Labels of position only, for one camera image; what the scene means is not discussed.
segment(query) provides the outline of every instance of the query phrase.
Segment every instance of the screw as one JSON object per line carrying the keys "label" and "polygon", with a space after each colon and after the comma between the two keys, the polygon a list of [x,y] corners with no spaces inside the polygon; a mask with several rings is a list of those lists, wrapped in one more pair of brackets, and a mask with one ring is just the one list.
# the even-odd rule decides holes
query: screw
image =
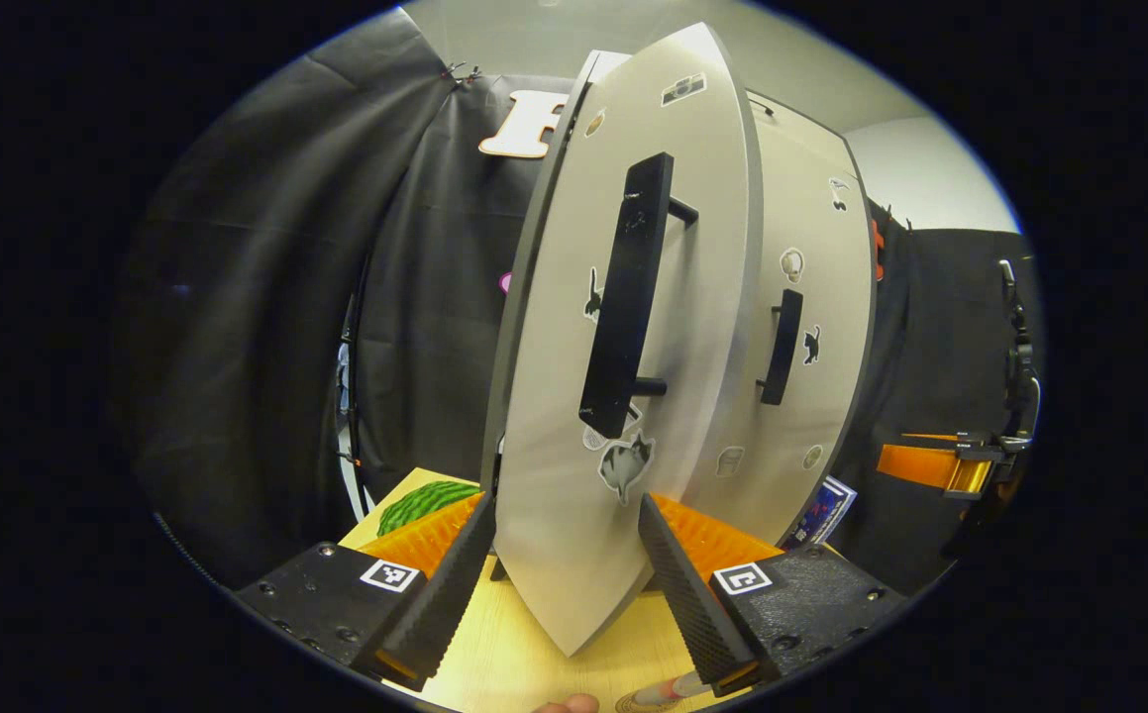
{"label": "screw", "polygon": [[789,651],[790,649],[794,649],[796,645],[801,644],[801,642],[804,642],[804,640],[800,640],[800,637],[785,635],[778,637],[777,641],[771,642],[771,646],[777,651]]}

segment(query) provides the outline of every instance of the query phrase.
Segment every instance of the wooden table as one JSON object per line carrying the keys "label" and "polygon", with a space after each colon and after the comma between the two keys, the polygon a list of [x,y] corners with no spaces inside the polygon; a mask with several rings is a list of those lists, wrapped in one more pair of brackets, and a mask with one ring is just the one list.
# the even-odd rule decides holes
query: wooden table
{"label": "wooden table", "polygon": [[[434,481],[465,482],[416,470],[340,544],[357,548],[371,542],[379,527],[379,513],[385,507]],[[538,627],[511,582],[490,581],[494,565],[495,557],[487,556],[478,588],[437,668],[437,676],[428,680],[421,693],[389,681],[385,684],[466,713],[479,710],[529,713],[545,702],[565,700],[573,693],[596,696],[600,699],[602,713],[611,713],[623,695],[691,672],[692,659],[683,646],[662,594],[642,594],[592,644],[573,658],[566,658]],[[579,586],[569,582],[569,587]],[[672,710],[683,713],[714,703],[714,695],[704,693],[680,700]]]}

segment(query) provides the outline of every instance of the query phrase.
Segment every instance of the human hand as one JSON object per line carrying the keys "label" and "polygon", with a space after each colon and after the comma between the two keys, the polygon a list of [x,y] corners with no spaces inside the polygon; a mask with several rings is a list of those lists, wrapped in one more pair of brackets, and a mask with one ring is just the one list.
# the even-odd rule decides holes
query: human hand
{"label": "human hand", "polygon": [[599,713],[600,702],[592,695],[574,693],[565,703],[538,705],[533,713]]}

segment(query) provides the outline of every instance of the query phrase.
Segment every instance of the black handle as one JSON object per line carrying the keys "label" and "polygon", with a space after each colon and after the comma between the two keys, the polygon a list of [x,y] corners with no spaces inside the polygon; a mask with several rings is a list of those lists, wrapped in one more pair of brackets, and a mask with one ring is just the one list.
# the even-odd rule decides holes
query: black handle
{"label": "black handle", "polygon": [[786,289],[781,293],[781,307],[773,307],[778,315],[776,321],[776,344],[771,348],[771,364],[768,365],[768,378],[759,379],[762,387],[762,403],[781,406],[785,397],[785,385],[790,383],[790,366],[794,363],[794,348],[798,344],[798,325],[804,319],[804,296],[800,292]]}
{"label": "black handle", "polygon": [[666,153],[627,169],[600,317],[577,412],[582,423],[604,437],[622,435],[631,396],[666,393],[662,379],[638,378],[636,371],[649,331],[666,216],[674,215],[687,225],[697,222],[697,209],[669,195],[674,170],[675,158]]}

